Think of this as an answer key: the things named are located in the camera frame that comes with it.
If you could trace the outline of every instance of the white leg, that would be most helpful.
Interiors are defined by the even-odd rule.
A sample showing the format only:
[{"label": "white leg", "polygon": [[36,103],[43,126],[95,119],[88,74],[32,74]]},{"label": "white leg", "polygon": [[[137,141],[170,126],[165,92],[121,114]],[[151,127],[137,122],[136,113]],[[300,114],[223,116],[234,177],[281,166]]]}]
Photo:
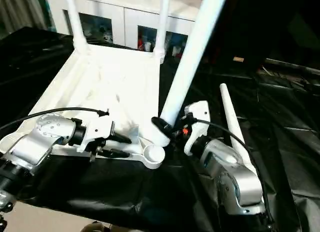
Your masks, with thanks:
[{"label": "white leg", "polygon": [[[222,96],[222,102],[223,102],[223,108],[225,112],[226,122],[228,124],[228,129],[230,132],[232,132],[235,136],[237,136],[243,143],[245,142],[244,137],[242,135],[237,115],[234,109],[234,106],[232,104],[230,94],[228,91],[228,88],[225,83],[220,84],[220,91]],[[243,164],[250,169],[252,172],[256,173],[255,167],[251,164],[251,160],[249,157],[248,152],[246,149],[239,144],[238,141],[236,141],[234,138],[231,138],[231,144],[234,150],[241,156],[243,160]]]},{"label": "white leg", "polygon": [[169,13],[169,3],[170,0],[162,0],[161,11],[159,16],[159,25],[156,33],[155,47],[153,52],[156,56],[160,57],[160,64],[164,62],[165,59],[165,40],[167,31],[167,17]]},{"label": "white leg", "polygon": [[174,125],[225,0],[203,0],[160,118]]},{"label": "white leg", "polygon": [[87,52],[87,41],[82,31],[79,13],[77,12],[75,0],[66,0],[68,5],[68,14],[70,18],[72,33],[73,33],[73,46],[80,53]]}]

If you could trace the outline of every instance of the black wire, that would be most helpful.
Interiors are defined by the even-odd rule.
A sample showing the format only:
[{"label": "black wire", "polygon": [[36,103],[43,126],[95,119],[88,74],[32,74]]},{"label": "black wire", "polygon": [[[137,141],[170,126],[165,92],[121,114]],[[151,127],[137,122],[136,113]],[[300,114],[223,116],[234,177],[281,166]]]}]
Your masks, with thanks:
[{"label": "black wire", "polygon": [[38,113],[33,113],[33,114],[30,114],[30,115],[28,115],[28,116],[26,116],[26,117],[22,117],[22,118],[19,118],[19,119],[17,119],[17,120],[14,120],[14,121],[12,121],[12,122],[10,122],[10,123],[5,124],[4,126],[1,126],[1,127],[0,127],[0,130],[5,129],[5,128],[9,127],[9,126],[12,126],[12,125],[14,125],[14,124],[16,124],[16,123],[25,121],[25,120],[27,120],[27,119],[34,118],[34,117],[38,117],[38,116],[40,116],[40,115],[44,115],[44,114],[47,114],[47,113],[60,112],[60,111],[70,111],[70,110],[80,110],[80,111],[95,112],[95,113],[98,113],[99,116],[109,114],[108,112],[104,112],[104,111],[97,110],[97,109],[93,109],[93,108],[81,108],[81,107],[54,108],[54,109],[45,110],[45,111],[38,112]]},{"label": "black wire", "polygon": [[267,189],[266,189],[266,185],[265,185],[265,182],[264,180],[262,179],[261,177],[261,173],[260,173],[260,170],[259,170],[259,167],[257,166],[257,163],[256,163],[256,160],[255,158],[252,156],[252,151],[251,149],[245,144],[242,142],[241,139],[239,139],[235,134],[233,134],[232,132],[230,132],[228,129],[218,125],[218,124],[215,124],[215,123],[211,123],[211,122],[208,122],[208,121],[205,121],[205,120],[201,120],[201,119],[196,119],[197,122],[200,122],[200,123],[206,123],[206,124],[209,124],[213,127],[216,127],[218,129],[221,129],[223,130],[224,132],[226,132],[227,134],[229,134],[232,138],[234,138],[239,144],[241,144],[245,149],[246,151],[248,152],[249,154],[249,157],[250,157],[250,160],[251,160],[251,163],[253,164],[253,166],[255,167],[256,169],[256,174],[261,182],[261,186],[262,186],[262,193],[263,193],[263,199],[264,199],[264,205],[265,205],[265,210],[266,210],[266,214],[269,218],[269,222],[270,223],[274,223],[274,219],[271,215],[271,212],[270,212],[270,206],[269,206],[269,201],[268,201],[268,194],[267,194]]}]

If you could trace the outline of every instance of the black plastic sheet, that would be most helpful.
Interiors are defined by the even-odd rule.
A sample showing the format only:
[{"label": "black plastic sheet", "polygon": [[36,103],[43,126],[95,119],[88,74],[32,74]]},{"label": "black plastic sheet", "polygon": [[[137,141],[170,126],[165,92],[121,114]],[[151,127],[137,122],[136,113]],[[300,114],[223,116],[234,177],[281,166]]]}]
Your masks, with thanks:
[{"label": "black plastic sheet", "polygon": [[[0,41],[5,106],[0,124],[29,112],[72,51],[71,37],[27,28]],[[160,110],[177,66],[171,58],[161,66]],[[201,65],[184,102],[207,100],[212,122],[226,126],[219,84],[227,84],[280,231],[315,232],[320,227],[320,93],[317,78],[312,81],[304,87],[254,71]],[[225,136],[212,128],[209,134]],[[172,147],[157,170],[132,161],[97,159],[90,164],[84,158],[52,156],[21,199],[132,228],[219,231],[217,210],[203,188],[208,181],[191,160]]]}]

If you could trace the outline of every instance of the curtain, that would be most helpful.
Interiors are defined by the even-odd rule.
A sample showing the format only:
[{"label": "curtain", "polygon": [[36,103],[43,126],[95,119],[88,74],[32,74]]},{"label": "curtain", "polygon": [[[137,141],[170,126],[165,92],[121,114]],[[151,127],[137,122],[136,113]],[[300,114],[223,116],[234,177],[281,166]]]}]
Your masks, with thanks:
[{"label": "curtain", "polygon": [[10,34],[22,27],[46,29],[39,0],[0,0],[0,22]]}]

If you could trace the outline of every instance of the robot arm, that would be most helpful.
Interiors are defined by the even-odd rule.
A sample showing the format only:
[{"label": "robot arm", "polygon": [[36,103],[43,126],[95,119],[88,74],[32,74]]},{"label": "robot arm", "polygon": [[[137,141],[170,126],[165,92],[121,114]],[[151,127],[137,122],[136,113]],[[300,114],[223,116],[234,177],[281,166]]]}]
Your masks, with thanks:
[{"label": "robot arm", "polygon": [[[107,138],[122,139],[115,133],[115,124],[108,115],[91,120],[86,127],[82,126],[81,120],[67,119],[57,113],[41,116],[34,129],[20,138],[0,159],[0,211],[13,209],[17,195],[45,164],[54,145],[68,144],[76,147],[77,152],[90,152],[90,160],[93,161],[97,153],[103,155]],[[124,142],[130,143],[130,140],[125,139]],[[113,157],[126,155],[114,155],[112,151],[107,151],[107,154]]]},{"label": "robot arm", "polygon": [[160,118],[154,125],[167,137],[184,144],[184,153],[199,159],[218,188],[221,219],[226,231],[272,231],[263,202],[263,188],[258,176],[247,168],[233,148],[207,136],[210,122],[207,101],[193,103],[184,109],[185,116],[175,128]]}]

